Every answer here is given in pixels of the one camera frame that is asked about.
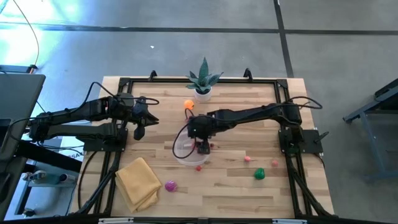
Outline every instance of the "gray floor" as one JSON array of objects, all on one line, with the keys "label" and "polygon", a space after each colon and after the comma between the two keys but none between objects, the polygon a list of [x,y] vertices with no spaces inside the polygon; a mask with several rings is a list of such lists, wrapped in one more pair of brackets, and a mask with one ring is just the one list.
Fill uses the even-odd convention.
[{"label": "gray floor", "polygon": [[[277,28],[271,0],[20,2],[30,20],[48,24]],[[23,22],[11,3],[0,21]],[[393,0],[280,0],[280,6],[287,29],[398,28],[398,2]],[[287,76],[278,34],[37,33],[37,73],[47,76],[39,101],[50,111],[79,104],[88,85],[105,75],[148,76],[151,70],[185,75],[198,69],[203,56],[210,70],[224,71],[225,76],[241,76],[246,67],[255,77]],[[313,117],[320,131],[330,131],[323,146],[335,213],[397,223],[398,179],[373,184],[363,180],[363,175],[376,171],[368,140],[360,122],[347,125],[341,118],[397,78],[398,36],[288,35],[287,43],[294,76],[304,78],[309,95],[325,107]],[[31,64],[35,59],[35,42],[26,27],[0,30],[0,49],[1,64]],[[95,89],[91,98],[97,95]],[[60,200],[67,199],[65,194]]]}]

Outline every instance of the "yellow cloth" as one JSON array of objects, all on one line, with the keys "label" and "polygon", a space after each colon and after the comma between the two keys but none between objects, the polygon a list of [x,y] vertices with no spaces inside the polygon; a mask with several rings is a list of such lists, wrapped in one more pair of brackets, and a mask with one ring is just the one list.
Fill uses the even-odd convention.
[{"label": "yellow cloth", "polygon": [[143,158],[137,158],[116,172],[116,185],[130,211],[142,211],[157,202],[162,184]]}]

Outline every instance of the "wooden tabletop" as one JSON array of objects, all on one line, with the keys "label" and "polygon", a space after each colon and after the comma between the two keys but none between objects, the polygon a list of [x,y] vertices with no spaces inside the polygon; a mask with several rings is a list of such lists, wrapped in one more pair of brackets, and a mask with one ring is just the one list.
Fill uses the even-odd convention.
[{"label": "wooden tabletop", "polygon": [[[112,93],[118,90],[120,77],[104,77],[103,85]],[[290,96],[306,96],[304,80],[287,79]],[[129,124],[130,135],[126,150],[122,154],[120,168],[134,159],[143,157],[156,176],[165,184],[174,180],[177,192],[159,190],[159,201],[147,210],[132,214],[116,188],[112,216],[135,217],[228,217],[228,218],[275,218],[293,217],[292,199],[284,155],[280,153],[275,121],[256,121],[240,124],[234,129],[218,133],[211,142],[216,145],[209,159],[198,172],[194,167],[181,165],[172,155],[172,143],[178,131],[185,124],[183,102],[194,100],[193,90],[185,88],[186,83],[135,83],[132,94],[156,98],[159,105],[149,106],[149,111],[160,119],[160,124],[146,127],[146,134],[140,141],[132,138],[135,129]],[[306,103],[295,100],[295,103]],[[269,103],[275,103],[272,85],[267,84],[227,84],[218,83],[213,87],[211,100],[195,102],[193,112],[205,114],[218,109],[243,110]],[[311,111],[302,108],[302,127],[314,127]],[[83,166],[90,156],[85,156]],[[250,156],[252,161],[244,162]],[[81,199],[84,203],[98,186],[104,153],[99,152],[88,165],[81,185]],[[277,160],[278,167],[271,161]],[[325,171],[319,158],[311,154],[303,155],[307,184],[324,208],[333,213]],[[262,167],[266,178],[256,180],[254,171]],[[299,191],[300,208],[304,212],[302,194]],[[108,187],[104,190],[101,211],[106,204]],[[75,193],[71,212],[77,210]]]}]

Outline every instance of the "clear plastic bowl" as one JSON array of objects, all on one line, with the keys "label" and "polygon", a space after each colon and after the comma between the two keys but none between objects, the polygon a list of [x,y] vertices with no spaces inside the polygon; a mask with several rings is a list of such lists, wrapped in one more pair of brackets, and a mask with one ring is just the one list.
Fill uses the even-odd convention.
[{"label": "clear plastic bowl", "polygon": [[[192,151],[192,144],[195,142],[194,139],[188,137],[188,130],[185,127],[184,130],[180,133],[180,136],[175,141],[174,153],[178,157],[184,157],[188,155]],[[210,155],[198,154],[198,151],[195,149],[194,152],[185,159],[179,159],[179,163],[186,166],[199,166],[206,162]]]}]

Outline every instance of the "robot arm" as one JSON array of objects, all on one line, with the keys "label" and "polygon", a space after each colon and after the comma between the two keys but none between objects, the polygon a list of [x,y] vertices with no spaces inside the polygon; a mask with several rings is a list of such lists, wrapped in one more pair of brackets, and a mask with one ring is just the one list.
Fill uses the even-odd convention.
[{"label": "robot arm", "polygon": [[158,119],[148,112],[146,99],[133,98],[132,95],[121,93],[116,97],[108,96],[97,100],[87,101],[78,108],[65,109],[57,112],[41,113],[29,121],[29,137],[33,142],[42,142],[55,136],[76,136],[78,139],[117,138],[119,129],[114,123],[100,126],[63,125],[73,121],[101,121],[104,119],[123,121],[124,129],[127,123],[137,124],[134,139],[140,140],[145,135],[145,127],[158,124]]},{"label": "robot arm", "polygon": [[215,136],[216,133],[232,129],[238,124],[265,119],[273,119],[281,125],[289,127],[294,131],[297,141],[303,139],[299,106],[289,101],[271,103],[267,106],[248,110],[216,110],[207,113],[207,115],[192,116],[188,120],[188,136],[203,140],[198,145],[198,153],[209,154],[208,139]]}]

